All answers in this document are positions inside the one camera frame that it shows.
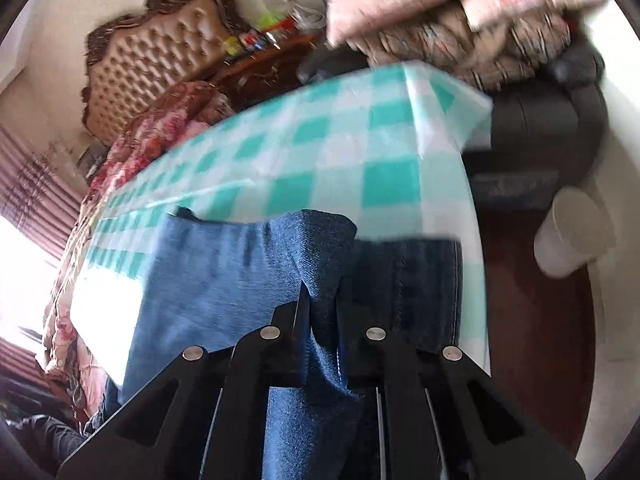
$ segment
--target white trash bin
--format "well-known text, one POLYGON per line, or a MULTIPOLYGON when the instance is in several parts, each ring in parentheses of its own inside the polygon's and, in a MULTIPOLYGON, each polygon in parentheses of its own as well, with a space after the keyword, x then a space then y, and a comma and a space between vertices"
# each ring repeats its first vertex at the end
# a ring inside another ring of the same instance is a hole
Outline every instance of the white trash bin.
POLYGON ((607 249, 607 222, 586 193, 563 187, 533 242, 540 270, 564 278, 607 249))

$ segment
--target wooden nightstand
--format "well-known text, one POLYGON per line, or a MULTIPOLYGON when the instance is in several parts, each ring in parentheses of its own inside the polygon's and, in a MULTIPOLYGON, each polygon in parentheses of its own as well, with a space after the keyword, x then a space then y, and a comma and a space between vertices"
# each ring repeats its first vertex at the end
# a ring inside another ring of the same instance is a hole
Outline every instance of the wooden nightstand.
POLYGON ((296 70, 320 37, 318 32, 297 34, 281 48, 270 46, 218 69, 207 81, 229 97, 234 110, 245 110, 302 86, 296 70))

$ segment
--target silver screw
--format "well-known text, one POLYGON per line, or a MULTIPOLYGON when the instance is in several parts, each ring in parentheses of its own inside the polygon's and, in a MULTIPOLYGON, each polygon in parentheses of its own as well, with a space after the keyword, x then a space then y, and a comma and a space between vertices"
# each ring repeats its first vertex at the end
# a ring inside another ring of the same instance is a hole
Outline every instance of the silver screw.
POLYGON ((262 339, 277 339, 280 337, 280 329, 277 326, 266 326, 260 330, 262 339))
POLYGON ((367 337, 372 341, 382 341, 386 337, 386 332, 377 326, 367 330, 367 337))
POLYGON ((462 350, 457 346, 445 346, 442 355, 449 361, 460 361, 462 359, 462 350))
POLYGON ((187 359, 187 361, 197 361, 204 355, 204 350, 200 346, 190 346, 184 352, 182 352, 182 357, 187 359))

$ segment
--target tufted headboard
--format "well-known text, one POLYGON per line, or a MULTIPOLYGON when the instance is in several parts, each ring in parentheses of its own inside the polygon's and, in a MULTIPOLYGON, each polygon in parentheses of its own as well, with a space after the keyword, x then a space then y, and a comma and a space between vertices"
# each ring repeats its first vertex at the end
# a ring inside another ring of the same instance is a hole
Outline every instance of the tufted headboard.
POLYGON ((231 32, 248 30, 234 0, 147 0, 87 36, 82 122, 110 146, 125 126, 176 83, 210 75, 231 32))

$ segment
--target green checkered tablecloth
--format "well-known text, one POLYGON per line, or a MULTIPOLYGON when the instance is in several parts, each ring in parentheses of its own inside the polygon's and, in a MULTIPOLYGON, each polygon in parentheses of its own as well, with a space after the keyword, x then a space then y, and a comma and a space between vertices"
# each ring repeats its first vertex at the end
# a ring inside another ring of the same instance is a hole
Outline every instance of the green checkered tablecloth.
POLYGON ((460 238, 460 346, 487 367, 482 251, 460 151, 488 127, 491 108, 484 94, 410 62, 299 89, 217 124, 114 193, 76 283, 75 327, 121 381, 165 215, 181 205, 206 220, 253 222, 310 208, 347 216, 358 238, 460 238))

